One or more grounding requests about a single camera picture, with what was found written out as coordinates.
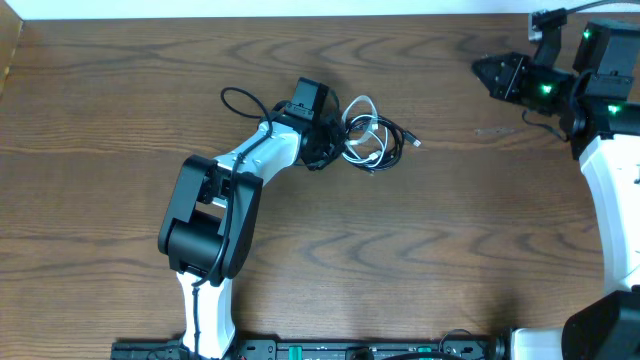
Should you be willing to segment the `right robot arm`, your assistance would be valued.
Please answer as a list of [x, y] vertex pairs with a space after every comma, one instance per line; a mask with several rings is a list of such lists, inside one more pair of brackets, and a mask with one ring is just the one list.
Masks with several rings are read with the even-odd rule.
[[636, 359], [639, 356], [639, 106], [630, 101], [639, 28], [612, 19], [587, 23], [572, 69], [556, 68], [568, 12], [529, 17], [528, 56], [473, 62], [492, 98], [525, 113], [556, 116], [548, 130], [569, 143], [594, 203], [604, 295], [559, 328], [517, 328], [496, 340], [493, 359]]

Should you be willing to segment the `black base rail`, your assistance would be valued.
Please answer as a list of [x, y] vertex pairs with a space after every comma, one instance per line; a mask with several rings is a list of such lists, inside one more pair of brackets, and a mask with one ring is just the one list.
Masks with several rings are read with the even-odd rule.
[[[432, 359], [444, 353], [460, 359], [506, 359], [508, 351], [500, 340], [472, 339], [460, 336], [426, 342], [320, 342], [239, 340], [224, 357], [228, 360], [348, 360], [387, 359], [402, 354], [419, 354]], [[160, 342], [115, 342], [110, 360], [188, 359], [189, 351], [178, 340]]]

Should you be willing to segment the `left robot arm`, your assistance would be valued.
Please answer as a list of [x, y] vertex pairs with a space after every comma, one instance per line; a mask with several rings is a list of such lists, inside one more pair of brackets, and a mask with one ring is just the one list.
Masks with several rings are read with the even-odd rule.
[[232, 347], [232, 285], [248, 257], [264, 186], [296, 163], [321, 170], [344, 149], [339, 100], [322, 83], [300, 78], [290, 100], [259, 109], [254, 134], [235, 149], [183, 162], [159, 231], [158, 249], [183, 292], [183, 359], [222, 359]]

